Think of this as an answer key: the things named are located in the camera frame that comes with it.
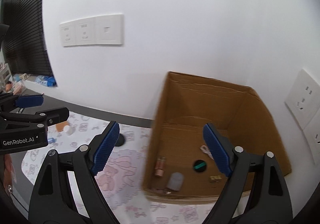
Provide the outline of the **orange makeup sponge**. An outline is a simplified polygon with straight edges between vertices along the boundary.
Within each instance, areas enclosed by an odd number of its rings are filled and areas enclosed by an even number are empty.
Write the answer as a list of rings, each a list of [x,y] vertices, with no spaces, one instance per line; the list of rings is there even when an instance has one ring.
[[[63,132],[64,127],[68,126],[68,125],[69,125],[69,122],[64,121],[64,122],[56,124],[55,127],[56,127],[57,132]]]

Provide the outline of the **white round cap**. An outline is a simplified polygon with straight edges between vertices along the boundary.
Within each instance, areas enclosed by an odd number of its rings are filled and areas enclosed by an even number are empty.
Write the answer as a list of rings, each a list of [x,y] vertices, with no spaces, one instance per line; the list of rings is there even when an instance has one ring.
[[[66,126],[63,128],[63,131],[64,131],[67,135],[72,134],[72,128],[71,128],[69,125],[66,125]]]

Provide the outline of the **yellow binder clip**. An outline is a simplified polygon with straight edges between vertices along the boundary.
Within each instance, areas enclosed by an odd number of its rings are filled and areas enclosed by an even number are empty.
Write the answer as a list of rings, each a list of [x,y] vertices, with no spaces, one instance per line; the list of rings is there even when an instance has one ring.
[[[221,176],[210,176],[209,177],[209,181],[210,182],[219,182],[219,181],[221,181],[222,180],[222,177]]]

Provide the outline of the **small blue white tube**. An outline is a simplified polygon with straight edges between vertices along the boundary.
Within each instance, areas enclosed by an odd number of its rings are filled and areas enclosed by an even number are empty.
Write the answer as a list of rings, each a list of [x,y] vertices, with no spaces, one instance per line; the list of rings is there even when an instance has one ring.
[[[56,139],[55,138],[48,138],[48,143],[56,143]]]

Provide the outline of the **blue plastic package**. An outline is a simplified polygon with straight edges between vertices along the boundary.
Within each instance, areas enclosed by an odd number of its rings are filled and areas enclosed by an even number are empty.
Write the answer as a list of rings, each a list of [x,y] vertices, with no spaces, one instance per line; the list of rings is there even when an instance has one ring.
[[[46,87],[56,86],[56,80],[53,76],[37,76],[35,82]]]

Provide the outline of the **pink patterned table mat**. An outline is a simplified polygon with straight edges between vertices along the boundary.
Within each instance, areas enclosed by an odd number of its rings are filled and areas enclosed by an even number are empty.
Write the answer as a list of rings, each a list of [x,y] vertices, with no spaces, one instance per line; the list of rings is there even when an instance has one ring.
[[[56,143],[47,147],[27,151],[21,170],[31,183],[35,183],[42,162],[51,149],[59,153],[76,150],[88,144],[95,135],[103,132],[108,121],[71,112],[68,118],[72,134],[48,128],[48,138]],[[149,128],[121,124],[120,132],[125,136],[123,146],[112,151],[108,162],[96,176],[104,198],[120,223],[202,223],[213,204],[179,205],[151,202],[140,189],[144,174],[146,152],[151,130]]]

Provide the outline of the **black round green-striped disc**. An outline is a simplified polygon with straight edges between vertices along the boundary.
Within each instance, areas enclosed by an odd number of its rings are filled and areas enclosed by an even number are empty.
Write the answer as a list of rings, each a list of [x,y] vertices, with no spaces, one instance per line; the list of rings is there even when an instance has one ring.
[[[197,173],[203,173],[205,172],[207,169],[207,164],[204,160],[196,160],[194,163],[193,163],[193,170]]]

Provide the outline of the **small black sponge puff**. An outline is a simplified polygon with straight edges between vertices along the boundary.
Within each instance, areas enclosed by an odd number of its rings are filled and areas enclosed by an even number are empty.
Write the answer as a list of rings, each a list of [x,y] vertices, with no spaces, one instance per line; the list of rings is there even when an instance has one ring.
[[[125,136],[120,133],[119,137],[118,137],[118,140],[117,140],[117,142],[115,144],[115,147],[123,146],[125,144],[125,141],[126,141]]]

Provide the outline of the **cardboard box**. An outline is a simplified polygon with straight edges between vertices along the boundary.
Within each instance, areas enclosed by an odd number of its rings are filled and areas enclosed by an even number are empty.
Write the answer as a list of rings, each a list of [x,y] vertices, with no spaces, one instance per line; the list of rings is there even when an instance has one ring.
[[[292,171],[272,115],[253,88],[168,72],[146,157],[146,198],[215,202],[234,170],[236,146],[251,154],[273,152],[282,173]]]

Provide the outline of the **grey oval sponge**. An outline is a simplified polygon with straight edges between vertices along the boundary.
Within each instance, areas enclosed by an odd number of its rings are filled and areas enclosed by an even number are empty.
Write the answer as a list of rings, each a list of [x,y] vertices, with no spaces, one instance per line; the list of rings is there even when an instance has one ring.
[[[179,172],[172,173],[167,182],[166,188],[173,191],[180,191],[184,181],[184,175]]]

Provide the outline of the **rose gold lipstick tube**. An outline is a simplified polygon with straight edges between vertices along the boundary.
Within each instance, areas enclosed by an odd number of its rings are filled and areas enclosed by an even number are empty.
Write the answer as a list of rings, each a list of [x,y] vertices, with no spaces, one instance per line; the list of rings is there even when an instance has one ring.
[[[156,177],[162,177],[164,175],[165,161],[166,161],[165,157],[157,158],[157,162],[155,165],[155,176]]]

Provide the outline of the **black window blind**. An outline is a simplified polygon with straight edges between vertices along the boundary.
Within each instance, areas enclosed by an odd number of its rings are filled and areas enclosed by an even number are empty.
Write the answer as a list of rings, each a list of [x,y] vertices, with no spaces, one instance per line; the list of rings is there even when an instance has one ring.
[[[1,0],[1,23],[9,26],[2,52],[11,71],[52,76],[44,40],[42,0]]]

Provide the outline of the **lower white wall socket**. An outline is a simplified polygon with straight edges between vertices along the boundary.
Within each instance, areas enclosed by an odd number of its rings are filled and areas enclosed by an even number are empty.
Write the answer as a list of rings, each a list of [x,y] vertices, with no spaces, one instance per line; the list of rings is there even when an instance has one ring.
[[[319,146],[320,146],[320,115],[319,112],[312,118],[310,123],[303,130],[304,136],[308,141],[313,161],[315,165],[319,164]]]

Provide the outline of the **white socket on right wall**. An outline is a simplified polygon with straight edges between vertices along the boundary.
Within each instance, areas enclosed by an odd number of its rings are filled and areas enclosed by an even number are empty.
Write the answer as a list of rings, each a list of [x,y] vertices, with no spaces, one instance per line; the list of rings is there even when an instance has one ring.
[[[302,69],[285,99],[285,104],[302,130],[319,110],[319,90],[319,84]]]

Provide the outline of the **triple white wall socket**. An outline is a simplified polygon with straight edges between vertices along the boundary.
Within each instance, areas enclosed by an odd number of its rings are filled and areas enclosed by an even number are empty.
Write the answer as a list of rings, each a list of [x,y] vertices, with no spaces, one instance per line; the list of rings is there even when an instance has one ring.
[[[82,18],[59,25],[63,47],[82,45],[123,45],[124,15]]]

